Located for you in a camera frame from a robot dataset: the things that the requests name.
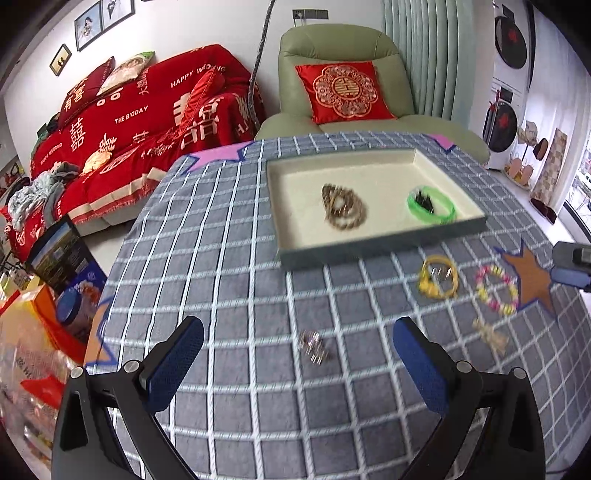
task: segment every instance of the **green armchair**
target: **green armchair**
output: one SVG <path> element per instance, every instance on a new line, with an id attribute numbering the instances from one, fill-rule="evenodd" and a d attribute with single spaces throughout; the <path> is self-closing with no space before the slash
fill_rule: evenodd
<path id="1" fill-rule="evenodd" d="M 367 61 L 375 66 L 380 89 L 397 120 L 358 120 L 316 125 L 312 107 L 295 66 L 336 61 Z M 479 163 L 490 156 L 478 135 L 443 118 L 415 115 L 413 97 L 397 46 L 373 28 L 343 24 L 305 25 L 281 37 L 279 52 L 281 113 L 268 118 L 256 138 L 290 137 L 341 131 L 386 131 L 441 134 L 455 142 Z"/>

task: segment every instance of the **blue gripper pad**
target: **blue gripper pad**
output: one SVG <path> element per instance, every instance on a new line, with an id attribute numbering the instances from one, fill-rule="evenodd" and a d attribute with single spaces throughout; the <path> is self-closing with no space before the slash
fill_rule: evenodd
<path id="1" fill-rule="evenodd" d="M 204 339 L 201 320 L 187 316 L 168 340 L 155 345 L 144 359 L 145 372 L 149 375 L 143 379 L 148 397 L 145 406 L 150 413 L 163 411 L 170 405 Z"/>
<path id="2" fill-rule="evenodd" d="M 409 317 L 394 323 L 392 340 L 427 408 L 445 416 L 454 376 L 452 359 L 439 344 L 429 342 Z"/>

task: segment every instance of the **pink and yellow bracelet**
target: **pink and yellow bracelet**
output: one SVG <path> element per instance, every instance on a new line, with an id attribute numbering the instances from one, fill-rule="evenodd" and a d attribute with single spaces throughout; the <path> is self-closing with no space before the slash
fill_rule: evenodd
<path id="1" fill-rule="evenodd" d="M 511 294 L 511 303 L 501 303 L 492 298 L 484 285 L 484 279 L 487 275 L 495 275 L 507 285 Z M 517 292 L 517 286 L 515 286 L 515 279 L 511 278 L 502 268 L 496 265 L 483 265 L 478 269 L 478 273 L 476 273 L 476 293 L 483 303 L 495 312 L 501 312 L 503 315 L 512 315 L 519 307 L 519 293 Z"/>

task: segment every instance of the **screw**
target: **screw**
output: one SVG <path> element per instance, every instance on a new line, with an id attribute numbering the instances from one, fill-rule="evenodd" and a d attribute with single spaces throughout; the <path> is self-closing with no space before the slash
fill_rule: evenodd
<path id="1" fill-rule="evenodd" d="M 84 373 L 84 369 L 82 367 L 76 367 L 70 372 L 70 376 L 72 378 L 79 378 Z"/>
<path id="2" fill-rule="evenodd" d="M 468 362 L 465 362 L 464 360 L 456 363 L 456 368 L 458 369 L 458 371 L 462 372 L 463 374 L 467 374 L 472 371 L 471 364 L 469 364 Z"/>
<path id="3" fill-rule="evenodd" d="M 130 360 L 123 366 L 123 370 L 131 374 L 139 368 L 139 362 L 137 360 Z"/>
<path id="4" fill-rule="evenodd" d="M 520 367 L 513 369 L 513 375 L 515 375 L 520 380 L 523 380 L 525 377 L 527 377 L 527 373 L 525 372 L 525 370 L 523 370 Z"/>

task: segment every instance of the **yellow bracelet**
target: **yellow bracelet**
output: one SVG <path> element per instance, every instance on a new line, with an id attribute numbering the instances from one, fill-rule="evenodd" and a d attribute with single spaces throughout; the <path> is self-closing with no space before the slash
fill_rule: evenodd
<path id="1" fill-rule="evenodd" d="M 452 272 L 452 287 L 449 290 L 441 291 L 439 285 L 433 281 L 433 276 L 429 272 L 429 265 L 432 263 L 443 264 L 449 267 Z M 449 258 L 442 255 L 431 255 L 427 257 L 418 276 L 418 290 L 420 293 L 430 299 L 444 300 L 453 297 L 459 286 L 460 281 L 457 275 L 457 268 Z"/>

